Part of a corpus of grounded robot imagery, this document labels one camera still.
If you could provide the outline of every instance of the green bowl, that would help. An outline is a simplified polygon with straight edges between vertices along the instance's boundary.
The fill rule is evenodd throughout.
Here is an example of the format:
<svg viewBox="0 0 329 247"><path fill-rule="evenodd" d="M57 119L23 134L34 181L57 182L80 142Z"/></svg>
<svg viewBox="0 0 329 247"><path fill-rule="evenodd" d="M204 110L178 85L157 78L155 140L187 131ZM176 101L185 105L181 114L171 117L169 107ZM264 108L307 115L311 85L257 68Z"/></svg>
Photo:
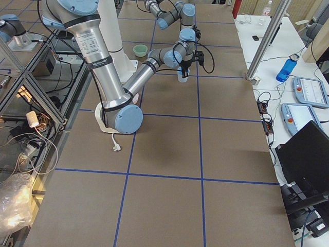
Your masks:
<svg viewBox="0 0 329 247"><path fill-rule="evenodd" d="M135 45L133 51L137 57L144 57L148 52L148 47L146 45Z"/></svg>

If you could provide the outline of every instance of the red object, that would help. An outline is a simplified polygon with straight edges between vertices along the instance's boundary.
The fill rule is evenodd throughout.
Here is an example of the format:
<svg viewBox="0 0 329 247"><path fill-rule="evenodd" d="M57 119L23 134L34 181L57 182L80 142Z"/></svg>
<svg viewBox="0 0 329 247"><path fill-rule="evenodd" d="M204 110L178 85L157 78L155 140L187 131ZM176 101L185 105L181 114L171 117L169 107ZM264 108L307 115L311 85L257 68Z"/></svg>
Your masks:
<svg viewBox="0 0 329 247"><path fill-rule="evenodd" d="M241 7L241 3L242 3L242 0L236 0L235 1L235 4L234 4L234 7L233 7L233 18L236 19L236 16L240 10L240 7Z"/></svg>

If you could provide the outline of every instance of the white table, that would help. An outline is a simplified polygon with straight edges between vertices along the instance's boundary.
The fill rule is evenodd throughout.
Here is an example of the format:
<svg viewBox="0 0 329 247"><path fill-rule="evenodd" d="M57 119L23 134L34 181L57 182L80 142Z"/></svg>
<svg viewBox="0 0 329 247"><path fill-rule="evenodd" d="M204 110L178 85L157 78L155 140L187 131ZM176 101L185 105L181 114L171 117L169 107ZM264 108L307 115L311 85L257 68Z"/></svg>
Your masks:
<svg viewBox="0 0 329 247"><path fill-rule="evenodd" d="M245 17L243 15L239 15L237 19L244 21ZM243 49L245 61L247 63L248 68L261 42L261 40L254 41L252 36L257 35L258 37L263 37L266 28L270 22L270 19L268 18L266 24L264 26L261 26L258 24L258 20L259 16L251 16L250 24L242 25L236 22L241 47ZM300 39L289 18L284 17L277 37L275 38L273 44L267 49L262 60L267 60L269 58L276 57L288 57L293 53L300 52L304 48L304 46L304 43ZM276 75L278 74L287 59L288 58L277 58L261 62L255 74L255 76L261 78L261 81L259 85L253 86L253 88L255 89L256 98L258 98L259 92L270 92L272 99L279 98L279 93L275 89L276 86L278 86L279 84L279 82L276 80ZM301 57L297 63L297 66L293 70L292 75L316 79L316 76L314 75L315 73L317 77L323 81L326 91L329 92L329 84L326 82L324 76L321 74L321 71L319 69L316 70L317 68L318 67L315 63L305 63ZM274 148L279 144L286 143L291 138L291 134L288 132L281 116L281 107L279 104L298 103L293 92L293 79L293 77L290 77L285 82L286 85L282 84L279 86L281 94L283 92L281 102L280 100L272 100L270 101L267 108L268 113L273 118L276 116L275 124L273 127L275 133L275 139L273 143ZM260 100L268 99L268 97L268 94L265 94ZM329 109L314 109L320 121L329 120ZM322 127L325 133L329 135L329 123L322 124ZM280 184L284 183L284 177L282 177L283 174L280 166L276 166L276 172ZM299 237L301 237L301 234L294 236L295 239L298 239ZM319 238L304 238L304 247L327 247L328 243L329 233L326 233ZM296 241L296 246L300 246L300 241Z"/></svg>

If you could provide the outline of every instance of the blue bottle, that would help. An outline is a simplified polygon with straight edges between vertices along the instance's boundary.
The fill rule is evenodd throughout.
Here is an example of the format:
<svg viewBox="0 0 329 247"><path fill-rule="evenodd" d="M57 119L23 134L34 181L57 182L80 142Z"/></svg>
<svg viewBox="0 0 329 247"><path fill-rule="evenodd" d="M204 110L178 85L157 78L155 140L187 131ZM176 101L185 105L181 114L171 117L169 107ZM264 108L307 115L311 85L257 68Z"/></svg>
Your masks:
<svg viewBox="0 0 329 247"><path fill-rule="evenodd" d="M280 72L277 75L277 81L284 82L288 79L291 72L295 68L297 61L299 59L299 55L292 54L290 58L285 62L284 66L280 70Z"/></svg>

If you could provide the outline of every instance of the table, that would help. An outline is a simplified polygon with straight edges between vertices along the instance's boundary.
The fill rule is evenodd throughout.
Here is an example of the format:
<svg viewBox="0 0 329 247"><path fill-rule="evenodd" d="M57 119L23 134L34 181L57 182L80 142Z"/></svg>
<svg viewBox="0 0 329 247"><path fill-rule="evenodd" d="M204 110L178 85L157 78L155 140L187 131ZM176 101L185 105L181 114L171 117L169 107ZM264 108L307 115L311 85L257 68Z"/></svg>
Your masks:
<svg viewBox="0 0 329 247"><path fill-rule="evenodd" d="M116 135L117 153L95 121L91 84L25 247L294 246L231 9L196 11L214 73L194 64L187 83L154 75L138 102L142 127ZM167 47L179 32L134 2L119 25L130 58L135 44Z"/></svg>
<svg viewBox="0 0 329 247"><path fill-rule="evenodd" d="M259 41L254 41L252 36L257 35L258 37L262 37L266 31L266 28L270 22L270 19L267 19L266 25L261 26L258 24L258 19L260 16L251 16L251 24L244 24L241 25L239 22L236 22L236 27L238 29L239 39L241 42L241 47L244 52L245 61L247 67L250 66L250 63L257 51L257 48L260 44ZM239 15L238 20L245 20L243 15ZM276 75L282 68L283 64L287 60L287 57L293 53L297 53L298 51L303 54L306 51L305 45L300 39L298 33L296 32L295 28L293 27L291 21L288 17L284 17L282 20L282 25L280 31L274 40L273 44L267 49L264 57L262 60L267 60L269 58L276 58L276 57L285 57L285 58L278 58L278 59L271 59L268 61L261 62L260 66L257 69L255 76L261 77L261 82L257 86L253 86L255 89L255 97L258 98L259 93L262 92L270 92L272 99L279 98L279 93L275 89L275 87L279 84L276 80ZM299 77L306 77L306 78L314 78L316 76L324 82L325 89L329 92L329 84L325 80L324 76L321 74L321 71L317 69L317 65L315 63L305 63L302 57L297 63L297 66L292 72L292 75L299 76ZM293 92L292 81L293 77L290 77L286 83L279 86L280 92L282 94L282 99L280 100L273 100L270 101L268 105L268 112L269 114L275 118L274 123L274 133L275 139L273 143L273 147L275 148L279 144L286 143L290 138L291 134L288 132L283 118L281 116L281 108L279 104L281 103L298 103L295 99L295 94ZM263 99L268 99L268 95L264 95ZM329 109L319 109L314 108L315 112L320 121L329 120ZM329 124L324 123L322 127L327 135L329 135ZM281 167L279 164L276 165L276 173L277 178L280 184L284 184L285 178L283 176ZM305 239L304 246L309 247L325 247L329 242L329 234L325 234L320 238L312 238L312 239Z"/></svg>

